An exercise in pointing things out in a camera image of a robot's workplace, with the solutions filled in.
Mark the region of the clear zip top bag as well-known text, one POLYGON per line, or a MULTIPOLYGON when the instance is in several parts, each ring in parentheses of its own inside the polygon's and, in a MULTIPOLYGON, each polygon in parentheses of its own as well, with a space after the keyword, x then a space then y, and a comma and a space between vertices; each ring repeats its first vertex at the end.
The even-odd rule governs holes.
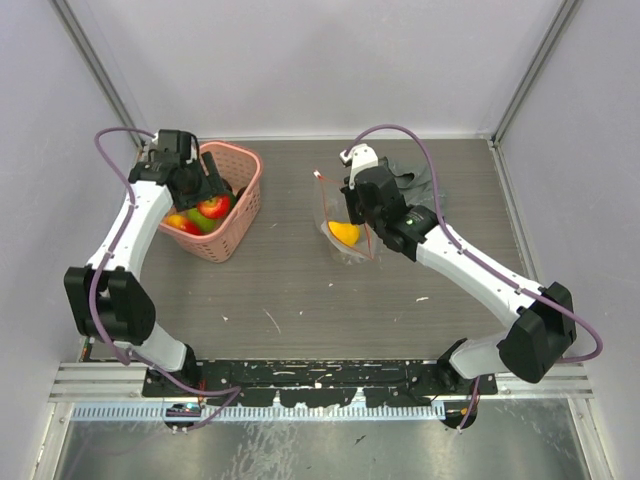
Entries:
POLYGON ((356 265, 373 261, 377 240, 366 225, 352 224, 342 184, 313 172, 313 216, 317 230, 326 240, 332 258, 343 265, 356 265))

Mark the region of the pink plastic basket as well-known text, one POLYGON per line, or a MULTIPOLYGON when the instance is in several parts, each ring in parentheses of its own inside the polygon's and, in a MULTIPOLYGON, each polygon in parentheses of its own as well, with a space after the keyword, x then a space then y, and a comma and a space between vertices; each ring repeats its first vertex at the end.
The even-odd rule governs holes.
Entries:
POLYGON ((225 141, 211 141, 200 147, 211 153, 220 175, 240 196, 231 212, 211 233, 192 235, 162 221, 158 231, 171 237, 181 248, 213 263, 228 260, 244 238, 261 206, 260 180, 263 162, 254 151, 225 141))

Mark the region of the red apple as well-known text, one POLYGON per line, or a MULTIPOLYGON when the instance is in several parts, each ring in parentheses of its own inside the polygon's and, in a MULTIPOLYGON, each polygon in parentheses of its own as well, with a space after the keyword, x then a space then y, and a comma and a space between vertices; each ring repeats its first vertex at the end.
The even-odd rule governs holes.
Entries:
POLYGON ((221 194, 208 200, 199 202, 198 212, 207 219, 224 219, 233 208, 233 197, 229 194, 221 194))

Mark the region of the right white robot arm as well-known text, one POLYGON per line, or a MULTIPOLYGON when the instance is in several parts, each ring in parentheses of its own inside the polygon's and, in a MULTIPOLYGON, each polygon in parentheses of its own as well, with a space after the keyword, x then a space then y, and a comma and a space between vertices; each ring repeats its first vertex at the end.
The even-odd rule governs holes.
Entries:
POLYGON ((342 192, 352 222, 370 227, 388 249, 454 282, 504 326, 499 334, 461 339, 440 357, 438 379, 447 392, 462 393, 474 378, 493 373, 536 384, 576 340, 573 299, 565 286, 526 279, 445 230, 434 211, 406 203, 387 168, 350 175, 342 192))

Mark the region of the green apple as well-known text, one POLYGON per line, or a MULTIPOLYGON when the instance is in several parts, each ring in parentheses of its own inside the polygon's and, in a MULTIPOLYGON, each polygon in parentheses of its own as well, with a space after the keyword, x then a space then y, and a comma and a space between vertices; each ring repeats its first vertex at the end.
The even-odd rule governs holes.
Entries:
POLYGON ((197 208, 186 212, 186 217, 199 229, 202 235, 214 232, 219 225, 217 219, 210 219, 202 215, 197 208))

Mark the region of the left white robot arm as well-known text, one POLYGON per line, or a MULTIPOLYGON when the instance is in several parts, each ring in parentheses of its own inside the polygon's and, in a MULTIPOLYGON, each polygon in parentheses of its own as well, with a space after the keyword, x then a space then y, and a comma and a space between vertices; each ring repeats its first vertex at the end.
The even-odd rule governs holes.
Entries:
POLYGON ((209 153, 191 132, 150 134, 129 173, 106 162, 126 189, 101 246, 81 267, 69 268, 64 289, 78 332, 101 341, 124 365, 138 360, 164 377, 178 396, 208 396, 193 349, 159 324, 139 281, 150 243, 169 210, 184 211, 224 191, 209 153))

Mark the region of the yellow pear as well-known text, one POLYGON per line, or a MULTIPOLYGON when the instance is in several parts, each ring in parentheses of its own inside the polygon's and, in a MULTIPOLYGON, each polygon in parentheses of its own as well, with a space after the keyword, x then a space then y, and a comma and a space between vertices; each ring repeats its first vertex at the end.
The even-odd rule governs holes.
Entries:
POLYGON ((336 240, 348 247, 355 246, 360 240, 360 228, 351 223, 329 221, 328 228, 336 240))

